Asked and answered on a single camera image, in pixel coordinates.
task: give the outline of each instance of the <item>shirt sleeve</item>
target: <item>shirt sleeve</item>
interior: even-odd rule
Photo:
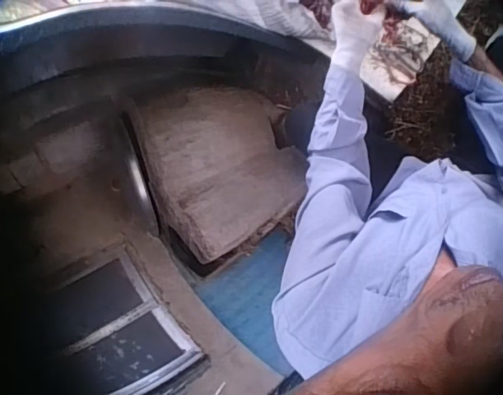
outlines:
[[[503,190],[503,82],[458,60],[452,62],[450,79],[466,95],[469,119],[485,147],[487,158],[496,167]]]
[[[295,298],[297,310],[310,307],[330,269],[364,225],[370,202],[361,79],[332,65],[324,91],[308,146],[308,193],[296,217],[296,236],[273,315],[287,294]]]

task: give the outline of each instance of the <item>light blue shirt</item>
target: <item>light blue shirt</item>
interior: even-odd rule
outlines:
[[[340,67],[328,72],[308,147],[308,194],[272,307],[278,344],[304,379],[402,313],[442,245],[458,266],[503,276],[503,83],[459,62],[451,79],[497,176],[408,157],[369,207],[363,85]]]

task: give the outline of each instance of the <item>dirt ground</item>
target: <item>dirt ground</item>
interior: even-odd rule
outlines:
[[[492,0],[467,0],[459,13],[459,20],[480,45],[487,42],[502,18],[502,11]],[[423,160],[444,155],[452,145],[448,117],[457,92],[449,84],[450,59],[449,50],[440,44],[417,82],[386,111],[390,120],[387,137]]]

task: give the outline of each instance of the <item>white glove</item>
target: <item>white glove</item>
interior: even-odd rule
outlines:
[[[338,0],[332,7],[337,40],[332,64],[359,74],[366,53],[377,40],[385,14],[386,8],[382,4],[370,15],[364,15],[359,0]]]
[[[476,39],[456,20],[445,0],[385,0],[407,16],[415,16],[434,35],[440,37],[466,63],[474,53]]]

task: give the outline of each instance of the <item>dark trousers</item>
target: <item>dark trousers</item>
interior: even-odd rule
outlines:
[[[492,62],[503,72],[503,37],[497,39],[487,52]],[[287,137],[305,155],[308,154],[307,147],[319,106],[320,103],[305,103],[295,107],[286,117]],[[483,144],[468,118],[463,97],[459,98],[456,107],[451,121],[456,133],[454,148],[446,156],[462,170],[473,174],[493,174],[494,167],[487,159]],[[383,137],[387,122],[381,112],[366,105],[364,115],[368,123],[365,141],[370,163],[373,202],[394,176],[403,158],[410,154]]]

